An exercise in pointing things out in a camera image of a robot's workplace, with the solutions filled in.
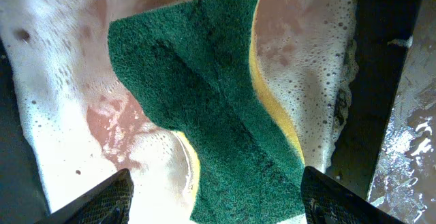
green scouring pad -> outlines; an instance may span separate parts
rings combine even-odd
[[[258,1],[186,1],[109,28],[119,80],[197,152],[197,223],[277,223],[304,212],[301,148],[255,59]]]

black mesh grip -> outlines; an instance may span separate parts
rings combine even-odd
[[[126,224],[133,192],[129,170],[120,170],[38,224]]]
[[[301,196],[308,224],[402,223],[313,167],[306,167]]]

soap foam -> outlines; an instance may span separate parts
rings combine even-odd
[[[355,9],[356,0],[261,0],[259,5],[262,73],[294,121],[305,163],[322,172],[330,164],[351,103],[348,84],[357,68],[355,49],[347,52],[347,46],[356,25]],[[342,123],[334,113],[337,100],[346,103],[339,108]]]
[[[135,184],[130,223],[188,221],[191,155],[131,99],[112,71],[106,44],[110,21],[176,1],[0,0],[0,35],[14,71],[22,128],[52,211],[124,163]],[[355,6],[356,0],[259,5],[262,73],[294,121],[307,165],[321,171],[343,126],[334,115],[337,101],[346,101],[344,120],[351,101],[347,86],[356,66],[352,58],[344,64],[344,57],[353,53],[346,50]]]

wet surface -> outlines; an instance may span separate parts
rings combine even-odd
[[[436,223],[436,0],[423,0],[368,201],[406,223]]]
[[[0,41],[0,223],[34,223],[49,215],[35,155],[20,125],[12,68]]]
[[[110,21],[176,1],[0,0],[0,34],[15,72],[22,128],[51,211],[127,167],[135,184],[132,223],[189,216],[194,174],[185,148],[156,128],[117,80],[106,45]],[[321,171],[343,125],[335,124],[334,106],[350,77],[343,79],[349,66],[342,60],[355,2],[259,4],[261,69],[296,124],[306,163]]]
[[[388,45],[412,34],[420,0],[358,0],[354,39],[359,72],[349,117],[327,175],[366,198],[407,53]]]

